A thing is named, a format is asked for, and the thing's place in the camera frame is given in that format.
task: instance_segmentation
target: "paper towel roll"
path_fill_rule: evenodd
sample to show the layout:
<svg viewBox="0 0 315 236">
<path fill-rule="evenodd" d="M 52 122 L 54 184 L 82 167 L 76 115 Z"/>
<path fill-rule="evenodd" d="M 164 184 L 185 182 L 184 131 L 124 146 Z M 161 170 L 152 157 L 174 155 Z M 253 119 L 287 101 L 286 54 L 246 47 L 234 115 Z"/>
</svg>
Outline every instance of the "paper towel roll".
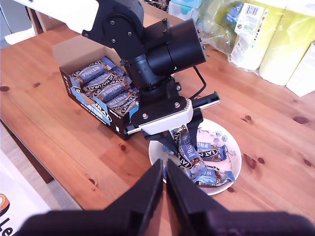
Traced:
<svg viewBox="0 0 315 236">
<path fill-rule="evenodd" d="M 261 77 L 276 85 L 286 85 L 313 41 L 315 1 L 291 1 L 260 66 Z"/>
<path fill-rule="evenodd" d="M 260 67 L 284 14 L 286 2 L 286 0 L 246 1 L 236 23 L 235 31 L 239 36 L 231 53 L 231 62 L 246 70 L 256 70 Z M 247 13 L 252 9 L 252 13 L 255 13 L 253 16 Z M 247 25 L 251 27 L 255 25 L 255 27 L 253 30 L 247 30 Z"/>
</svg>

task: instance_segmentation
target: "protein bar wrapper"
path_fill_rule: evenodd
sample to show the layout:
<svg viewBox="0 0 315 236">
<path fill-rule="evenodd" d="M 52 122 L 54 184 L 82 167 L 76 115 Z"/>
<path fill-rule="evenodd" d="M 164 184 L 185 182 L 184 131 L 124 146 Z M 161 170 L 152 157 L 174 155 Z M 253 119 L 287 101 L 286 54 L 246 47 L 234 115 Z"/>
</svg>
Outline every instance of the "protein bar wrapper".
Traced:
<svg viewBox="0 0 315 236">
<path fill-rule="evenodd" d="M 126 113 L 134 114 L 138 110 L 138 105 L 136 104 L 136 99 L 122 105 L 119 109 L 115 110 L 116 113 L 121 115 L 122 117 Z"/>
<path fill-rule="evenodd" d="M 173 130 L 174 141 L 179 151 L 181 169 L 192 181 L 196 181 L 200 175 L 207 171 L 202 158 L 193 147 L 187 128 L 183 125 Z"/>
<path fill-rule="evenodd" d="M 107 102 L 106 105 L 113 110 L 117 110 L 124 104 L 136 99 L 136 93 L 137 91 L 135 89 L 129 89 L 127 92 L 124 92 Z"/>
<path fill-rule="evenodd" d="M 88 67 L 85 67 L 82 70 L 78 70 L 72 74 L 74 80 L 78 80 L 80 85 L 84 85 L 90 82 L 92 79 L 100 76 L 105 71 L 107 67 L 100 60 L 90 64 Z"/>
<path fill-rule="evenodd" d="M 217 146 L 211 143 L 197 142 L 198 153 L 204 161 L 224 161 L 227 159 L 225 145 Z"/>
<path fill-rule="evenodd" d="M 117 76 L 114 73 L 105 72 L 83 85 L 82 90 L 88 97 L 92 97 L 93 95 L 97 96 L 104 87 L 113 82 L 116 78 Z"/>
<path fill-rule="evenodd" d="M 205 174 L 200 175 L 195 184 L 203 187 L 219 187 L 227 182 L 235 182 L 231 171 L 220 172 L 217 167 L 207 167 Z"/>
<path fill-rule="evenodd" d="M 98 94 L 94 93 L 100 101 L 109 102 L 114 97 L 123 93 L 131 84 L 131 79 L 128 76 L 124 76 L 121 79 L 116 79 L 106 85 Z"/>
</svg>

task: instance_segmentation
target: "pile of protein bars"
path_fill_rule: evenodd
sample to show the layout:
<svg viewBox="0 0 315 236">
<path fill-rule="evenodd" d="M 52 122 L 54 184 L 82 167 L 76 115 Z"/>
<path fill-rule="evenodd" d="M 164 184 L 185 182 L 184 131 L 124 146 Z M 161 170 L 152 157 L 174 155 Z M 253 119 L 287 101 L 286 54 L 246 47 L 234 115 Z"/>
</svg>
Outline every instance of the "pile of protein bars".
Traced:
<svg viewBox="0 0 315 236">
<path fill-rule="evenodd" d="M 105 103 L 121 116 L 136 106 L 138 90 L 131 89 L 131 79 L 107 57 L 76 71 L 72 77 L 87 97 Z"/>
<path fill-rule="evenodd" d="M 215 166 L 206 165 L 204 161 L 224 161 L 227 159 L 227 149 L 223 145 L 218 147 L 209 143 L 197 143 L 198 151 L 191 143 L 188 129 L 183 125 L 180 128 L 172 130 L 175 145 L 180 159 L 180 168 L 196 185 L 201 187 L 219 187 L 229 181 L 235 182 L 231 171 L 220 171 Z M 163 146 L 163 150 L 170 155 L 174 152 Z"/>
</svg>

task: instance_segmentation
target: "orange logo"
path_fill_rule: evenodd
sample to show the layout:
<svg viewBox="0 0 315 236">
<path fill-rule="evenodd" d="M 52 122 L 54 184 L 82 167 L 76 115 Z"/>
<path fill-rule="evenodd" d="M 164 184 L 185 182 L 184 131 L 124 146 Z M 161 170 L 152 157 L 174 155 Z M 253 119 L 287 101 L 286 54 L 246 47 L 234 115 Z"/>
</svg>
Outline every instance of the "orange logo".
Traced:
<svg viewBox="0 0 315 236">
<path fill-rule="evenodd" d="M 10 207 L 10 202 L 4 194 L 0 194 L 0 216 L 5 214 Z"/>
</svg>

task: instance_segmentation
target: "cable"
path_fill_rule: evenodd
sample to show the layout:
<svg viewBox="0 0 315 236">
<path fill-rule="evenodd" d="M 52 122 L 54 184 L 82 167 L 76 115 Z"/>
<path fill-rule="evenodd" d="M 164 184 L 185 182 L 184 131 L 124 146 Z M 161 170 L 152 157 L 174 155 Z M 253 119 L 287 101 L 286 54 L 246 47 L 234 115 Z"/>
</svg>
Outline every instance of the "cable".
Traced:
<svg viewBox="0 0 315 236">
<path fill-rule="evenodd" d="M 190 100 L 195 99 L 195 98 L 206 88 L 206 86 L 207 86 L 206 81 L 203 79 L 203 77 L 202 77 L 202 75 L 200 74 L 200 72 L 199 72 L 199 70 L 197 69 L 197 67 L 194 66 L 193 68 L 195 69 L 197 75 L 198 75 L 199 78 L 201 79 L 201 81 L 202 81 L 202 83 L 203 83 L 203 86 L 202 86 L 202 88 L 201 88 L 197 93 L 195 93 L 193 96 L 191 96 L 191 97 L 189 98 Z"/>
</svg>

